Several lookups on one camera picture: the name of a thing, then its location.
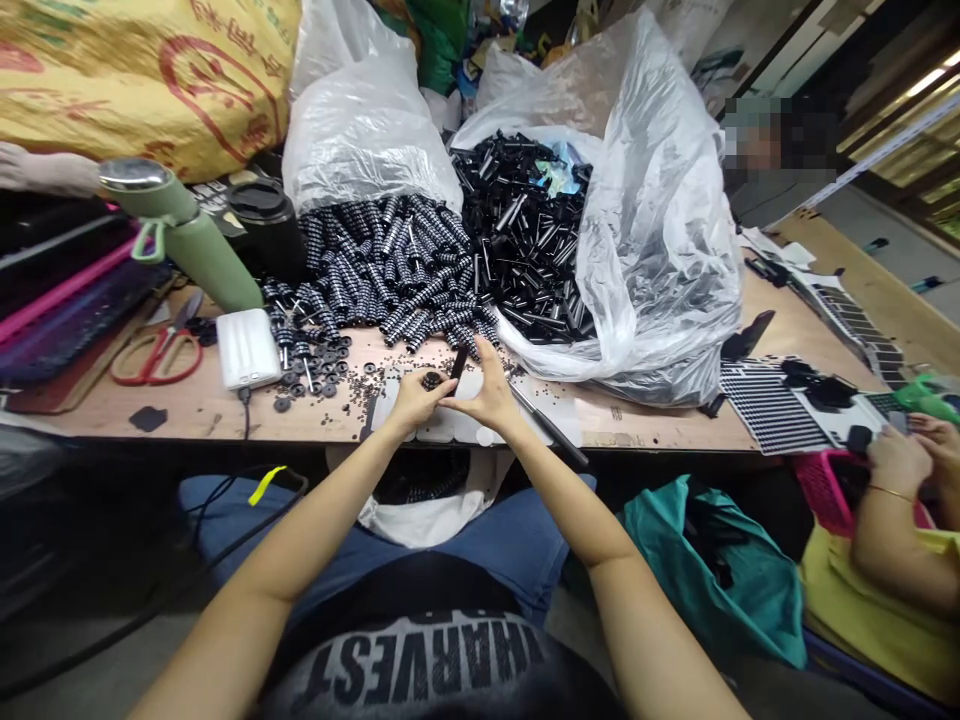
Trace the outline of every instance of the white power bank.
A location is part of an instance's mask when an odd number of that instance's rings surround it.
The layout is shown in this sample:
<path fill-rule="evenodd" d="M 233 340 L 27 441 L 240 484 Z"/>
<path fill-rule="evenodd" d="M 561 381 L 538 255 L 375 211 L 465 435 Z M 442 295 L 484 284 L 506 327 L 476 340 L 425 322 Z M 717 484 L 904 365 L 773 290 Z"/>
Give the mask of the white power bank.
<path fill-rule="evenodd" d="M 260 308 L 217 318 L 220 374 L 227 390 L 275 383 L 283 374 L 270 318 Z"/>

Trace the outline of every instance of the yellow tag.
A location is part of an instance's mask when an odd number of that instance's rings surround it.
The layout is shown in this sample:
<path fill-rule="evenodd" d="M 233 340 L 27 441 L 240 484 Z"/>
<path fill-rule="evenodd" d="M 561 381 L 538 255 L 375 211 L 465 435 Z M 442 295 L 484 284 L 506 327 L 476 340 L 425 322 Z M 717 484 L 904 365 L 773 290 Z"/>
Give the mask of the yellow tag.
<path fill-rule="evenodd" d="M 281 465 L 280 467 L 275 467 L 273 470 L 263 476 L 263 480 L 261 480 L 260 484 L 257 485 L 257 489 L 253 491 L 253 495 L 250 496 L 250 499 L 247 500 L 247 503 L 249 503 L 250 507 L 254 507 L 258 502 L 260 502 L 261 498 L 263 498 L 263 494 L 267 491 L 267 486 L 270 485 L 270 482 L 273 480 L 273 478 L 276 477 L 278 472 L 286 469 L 286 465 Z"/>

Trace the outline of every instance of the red scissors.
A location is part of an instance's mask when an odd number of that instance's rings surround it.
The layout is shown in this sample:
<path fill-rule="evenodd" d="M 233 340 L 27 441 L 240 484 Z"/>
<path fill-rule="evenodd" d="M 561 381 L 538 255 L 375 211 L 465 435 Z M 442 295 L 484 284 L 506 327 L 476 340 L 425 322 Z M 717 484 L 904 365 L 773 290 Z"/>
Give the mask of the red scissors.
<path fill-rule="evenodd" d="M 113 361 L 110 375 L 118 385 L 168 385 L 179 382 L 200 366 L 203 348 L 197 339 L 185 330 L 187 321 L 197 314 L 203 302 L 203 290 L 197 290 L 177 313 L 172 325 L 155 333 L 147 333 L 131 342 Z M 153 344 L 150 354 L 142 365 L 130 369 L 130 358 L 141 348 Z M 174 361 L 183 352 L 192 354 L 186 370 L 171 373 Z"/>

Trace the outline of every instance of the black tumbler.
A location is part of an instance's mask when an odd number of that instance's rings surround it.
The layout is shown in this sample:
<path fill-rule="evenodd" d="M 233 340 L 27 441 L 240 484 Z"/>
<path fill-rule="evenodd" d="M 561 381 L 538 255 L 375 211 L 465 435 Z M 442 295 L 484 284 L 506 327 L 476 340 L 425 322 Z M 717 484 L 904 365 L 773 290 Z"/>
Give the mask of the black tumbler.
<path fill-rule="evenodd" d="M 261 178 L 234 185 L 227 193 L 227 203 L 267 272 L 298 285 L 307 271 L 307 248 L 293 203 L 280 183 Z"/>

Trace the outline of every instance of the bottle lid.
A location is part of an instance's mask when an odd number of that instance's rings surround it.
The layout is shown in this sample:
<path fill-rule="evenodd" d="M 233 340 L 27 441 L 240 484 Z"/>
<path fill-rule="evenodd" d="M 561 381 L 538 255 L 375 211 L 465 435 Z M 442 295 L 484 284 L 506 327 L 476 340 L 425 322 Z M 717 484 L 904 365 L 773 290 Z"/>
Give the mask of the bottle lid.
<path fill-rule="evenodd" d="M 101 185 L 118 192 L 153 190 L 173 178 L 173 173 L 160 163 L 139 157 L 107 160 L 100 163 L 99 174 Z"/>
<path fill-rule="evenodd" d="M 265 178 L 234 185 L 227 192 L 227 203 L 241 221 L 274 218 L 289 202 L 280 184 Z"/>

